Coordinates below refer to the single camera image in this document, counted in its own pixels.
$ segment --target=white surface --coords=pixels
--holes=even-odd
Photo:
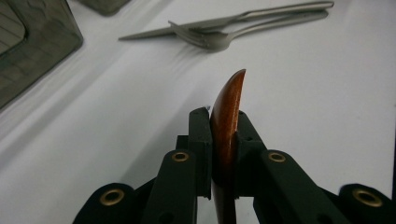
[[[175,37],[119,36],[303,1],[133,0],[113,17],[69,5],[81,49],[0,114],[0,223],[71,223],[98,188],[154,177],[191,110],[213,105],[239,69],[240,109],[264,143],[321,187],[390,197],[396,115],[396,4],[335,1],[322,21],[246,35],[206,53]],[[251,200],[240,223],[257,223]],[[198,223],[216,223],[199,200]]]

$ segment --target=brass ring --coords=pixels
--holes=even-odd
[[[284,162],[286,160],[286,157],[280,153],[277,152],[271,152],[268,154],[268,158],[271,161],[276,161],[276,162]]]
[[[185,152],[177,152],[172,155],[172,160],[174,161],[186,161],[189,159],[189,154]]]
[[[100,203],[105,206],[111,206],[119,203],[124,196],[125,193],[121,189],[110,189],[102,194]]]
[[[382,200],[373,194],[372,192],[365,189],[353,189],[352,195],[361,203],[372,207],[380,207],[382,206]]]

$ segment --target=knife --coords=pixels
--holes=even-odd
[[[191,30],[203,31],[213,28],[224,27],[233,22],[254,21],[257,19],[263,19],[271,16],[279,16],[283,14],[323,10],[332,7],[333,5],[334,5],[333,1],[318,1],[318,2],[303,3],[303,4],[285,6],[285,7],[273,7],[273,8],[267,8],[261,10],[247,11],[230,17],[181,24],[180,26]],[[171,27],[166,27],[166,28],[139,33],[139,34],[123,36],[120,37],[119,40],[133,40],[133,39],[141,39],[141,38],[156,37],[163,35],[174,35],[174,34],[175,33]]]

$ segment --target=silver cutlery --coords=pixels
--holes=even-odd
[[[328,12],[324,10],[315,11],[315,12],[297,13],[278,20],[252,25],[228,34],[224,34],[222,32],[209,32],[209,33],[196,32],[186,29],[182,26],[176,25],[171,21],[169,21],[169,23],[171,24],[171,28],[173,29],[175,34],[184,41],[186,41],[187,43],[190,43],[201,49],[220,51],[227,49],[230,46],[230,43],[233,41],[233,39],[240,35],[257,32],[260,30],[268,30],[276,27],[293,25],[307,21],[316,21],[326,18],[328,15],[329,15]]]
[[[254,21],[259,19],[270,18],[273,16],[282,16],[292,13],[301,13],[308,11],[318,11],[330,8],[334,5],[333,1],[317,1],[311,3],[303,3],[285,7],[273,7],[261,10],[247,11],[239,15],[224,17],[219,19],[207,20],[207,21],[196,21],[187,24],[181,24],[180,27],[184,29],[190,29],[194,31],[204,31],[213,28],[222,28],[229,24],[236,22]],[[166,27],[158,30],[147,31],[140,34],[127,35],[120,37],[119,40],[133,40],[147,37],[155,37],[162,35],[174,35],[174,28]]]

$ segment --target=curved wooden tip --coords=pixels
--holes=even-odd
[[[235,133],[246,70],[235,73],[221,90],[210,118],[213,135],[213,193],[220,224],[236,223],[234,205]]]

